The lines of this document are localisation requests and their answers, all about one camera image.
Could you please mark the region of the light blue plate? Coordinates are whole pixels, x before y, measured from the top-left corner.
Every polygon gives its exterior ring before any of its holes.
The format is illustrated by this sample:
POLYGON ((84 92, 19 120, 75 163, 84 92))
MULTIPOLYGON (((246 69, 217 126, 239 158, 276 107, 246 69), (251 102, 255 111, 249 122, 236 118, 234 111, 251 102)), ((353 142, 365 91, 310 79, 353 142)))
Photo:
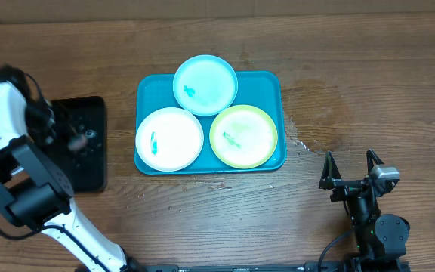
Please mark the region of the light blue plate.
POLYGON ((238 79, 224 59, 203 54, 177 68, 172 87, 175 100, 185 110, 197 116, 214 116, 234 102, 238 79))

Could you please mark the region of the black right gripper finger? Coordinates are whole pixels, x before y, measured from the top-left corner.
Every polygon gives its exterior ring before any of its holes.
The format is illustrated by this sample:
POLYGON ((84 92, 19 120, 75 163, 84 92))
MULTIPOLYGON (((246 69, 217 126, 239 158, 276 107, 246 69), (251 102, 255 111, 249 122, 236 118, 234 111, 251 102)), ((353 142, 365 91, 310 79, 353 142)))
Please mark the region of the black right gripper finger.
POLYGON ((368 174, 372 172, 375 165, 382 165, 384 162, 377 156, 373 149, 366 152, 368 174))
POLYGON ((327 151, 325 154, 325 162, 322 170, 321 181, 340 181, 341 175, 338 171, 338 167, 334 160, 331 151, 327 151))

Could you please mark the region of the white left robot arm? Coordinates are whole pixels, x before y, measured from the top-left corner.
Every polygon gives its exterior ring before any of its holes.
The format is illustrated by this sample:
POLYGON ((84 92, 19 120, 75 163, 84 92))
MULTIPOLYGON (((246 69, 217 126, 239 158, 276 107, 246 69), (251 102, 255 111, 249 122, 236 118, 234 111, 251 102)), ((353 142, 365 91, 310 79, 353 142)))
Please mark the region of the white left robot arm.
MULTIPOLYGON (((84 271, 140 271, 76 204, 106 188, 106 106, 101 97, 48 100, 37 81, 0 67, 0 215, 28 236, 58 241, 84 271)), ((0 236, 19 240, 0 228, 0 236)))

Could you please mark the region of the white plate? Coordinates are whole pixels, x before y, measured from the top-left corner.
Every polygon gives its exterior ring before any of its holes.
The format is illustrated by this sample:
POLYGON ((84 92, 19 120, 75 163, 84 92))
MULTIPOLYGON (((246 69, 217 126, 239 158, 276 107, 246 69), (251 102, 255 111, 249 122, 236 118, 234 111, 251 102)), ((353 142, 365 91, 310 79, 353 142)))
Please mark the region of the white plate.
POLYGON ((135 149, 150 168, 175 172, 191 165, 202 151, 204 133, 190 112, 166 107, 145 117, 138 126, 135 149))

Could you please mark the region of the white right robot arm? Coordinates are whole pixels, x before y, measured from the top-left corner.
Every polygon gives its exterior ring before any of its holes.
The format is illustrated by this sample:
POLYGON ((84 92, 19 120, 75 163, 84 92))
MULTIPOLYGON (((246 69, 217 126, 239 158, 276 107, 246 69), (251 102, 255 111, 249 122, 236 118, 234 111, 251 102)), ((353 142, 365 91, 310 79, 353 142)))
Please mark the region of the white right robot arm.
POLYGON ((391 193, 400 180, 399 170, 372 150, 366 152, 368 172, 362 180, 345 181, 332 153, 325 155, 319 188, 330 190, 332 202, 342 202, 352 224, 359 254, 349 268, 355 271, 384 269, 399 271, 397 260, 406 254, 410 225, 400 216, 382 214, 378 198, 391 193))

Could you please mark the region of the grey-green sponge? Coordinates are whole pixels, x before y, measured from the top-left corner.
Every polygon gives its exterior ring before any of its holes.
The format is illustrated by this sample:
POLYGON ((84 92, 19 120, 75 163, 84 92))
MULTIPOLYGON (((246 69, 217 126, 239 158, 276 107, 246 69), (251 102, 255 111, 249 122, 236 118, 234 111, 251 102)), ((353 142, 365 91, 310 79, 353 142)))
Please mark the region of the grey-green sponge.
POLYGON ((87 145, 88 139, 83 134, 78 134, 71 138, 67 144, 68 149, 73 152, 78 152, 87 145))

